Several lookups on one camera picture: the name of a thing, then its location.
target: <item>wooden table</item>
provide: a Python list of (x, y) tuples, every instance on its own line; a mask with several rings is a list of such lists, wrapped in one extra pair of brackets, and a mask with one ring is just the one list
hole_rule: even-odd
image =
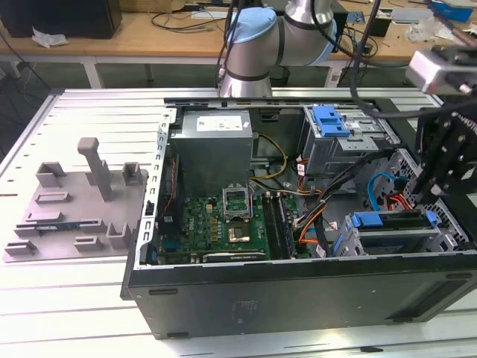
[[(407, 0), (395, 0), (395, 4), (404, 7), (423, 7)], [(350, 1), (341, 1), (341, 5), (348, 11), (362, 11), (365, 15), (370, 13), (372, 4), (361, 4)], [(396, 7), (383, 0), (381, 7)], [(170, 19), (168, 26), (180, 27), (199, 22), (205, 19)], [(91, 88), (102, 88), (103, 81), (96, 69), (97, 63), (144, 63), (148, 79), (152, 79), (152, 63), (182, 63), (182, 64), (215, 64), (223, 42), (224, 21), (219, 21), (218, 26), (207, 25), (210, 31), (199, 34), (179, 34), (154, 27), (149, 15), (146, 13), (124, 13), (123, 23), (111, 40), (93, 40), (69, 38), (69, 44), (55, 48), (43, 48), (31, 39), (7, 39), (13, 48), (19, 52), (26, 61), (30, 62), (55, 62), (55, 63), (82, 63), (88, 76)], [(358, 30), (363, 25), (354, 25)], [(409, 61), (412, 54), (419, 48), (426, 48), (433, 43), (410, 43), (405, 39), (406, 25), (391, 24), (386, 37), (375, 37), (379, 50), (374, 57), (381, 61)], [(351, 49), (350, 41), (345, 38), (343, 45)], [(0, 61), (12, 62), (18, 60), (10, 49), (0, 43)], [(330, 70), (326, 79), (327, 87), (336, 87), (342, 69), (347, 65), (348, 57), (338, 52), (331, 54), (329, 60), (322, 66), (329, 66)]]

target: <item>table leg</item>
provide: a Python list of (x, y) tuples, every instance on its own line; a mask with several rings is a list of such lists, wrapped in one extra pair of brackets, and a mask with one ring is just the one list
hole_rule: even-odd
[(150, 63), (146, 63), (144, 65), (144, 70), (146, 71), (146, 79), (148, 82), (154, 81), (154, 71), (152, 69), (152, 65)]
[(325, 87), (337, 87), (346, 63), (342, 61), (331, 61), (329, 63), (328, 75), (326, 75)]
[(14, 79), (18, 80), (20, 77), (22, 77), (22, 74), (16, 67), (15, 62), (0, 62), (0, 66)]
[(103, 79), (101, 78), (98, 69), (96, 68), (95, 61), (86, 60), (83, 62), (86, 76), (88, 76), (89, 85), (91, 88), (104, 88)]

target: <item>slotted table surface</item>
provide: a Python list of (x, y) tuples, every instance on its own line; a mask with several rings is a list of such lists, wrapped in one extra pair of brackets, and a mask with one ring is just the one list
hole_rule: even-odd
[[(334, 98), (349, 91), (281, 89), (275, 94)], [(414, 89), (363, 89), (361, 94), (391, 98), (401, 110), (437, 104)], [(0, 165), (0, 244), (11, 239), (37, 187), (34, 174), (42, 161), (59, 161), (65, 171), (86, 169), (76, 151), (81, 136), (99, 139), (100, 157), (111, 169), (126, 161), (148, 169), (165, 96), (204, 98), (215, 91), (86, 89), (48, 97)], [(363, 346), (384, 350), (373, 353), (374, 358), (477, 355), (477, 293), (423, 324), (160, 342), (134, 301), (119, 297), (125, 262), (126, 257), (108, 257), (0, 263), (0, 357), (342, 357), (364, 356), (359, 350)], [(312, 300), (307, 308), (323, 309)]]

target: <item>label sticker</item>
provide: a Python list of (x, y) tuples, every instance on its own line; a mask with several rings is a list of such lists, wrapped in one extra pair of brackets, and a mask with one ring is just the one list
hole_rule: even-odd
[(39, 226), (37, 227), (38, 230), (58, 230), (56, 226)]
[(338, 223), (337, 222), (330, 222), (329, 227), (326, 227), (325, 231), (338, 231)]
[(346, 122), (344, 125), (346, 128), (359, 128), (359, 123), (356, 122)]
[(319, 245), (316, 245), (316, 253), (317, 253), (318, 256), (319, 256), (320, 258), (322, 258), (322, 259), (323, 259), (324, 257), (326, 257), (326, 252), (325, 252), (325, 250), (323, 250), (323, 248), (322, 248), (321, 246), (319, 246)]
[(242, 130), (240, 116), (200, 116), (197, 118), (197, 132)]

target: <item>blue cable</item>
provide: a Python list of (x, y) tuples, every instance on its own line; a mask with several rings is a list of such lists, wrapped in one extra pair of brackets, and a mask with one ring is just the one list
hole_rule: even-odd
[(379, 211), (379, 205), (376, 202), (376, 198), (374, 197), (374, 194), (373, 194), (373, 185), (374, 185), (374, 181), (381, 176), (391, 180), (396, 180), (396, 178), (393, 175), (384, 173), (384, 172), (377, 173), (370, 179), (369, 183), (367, 184), (367, 196), (369, 196), (370, 198), (370, 203), (374, 211)]

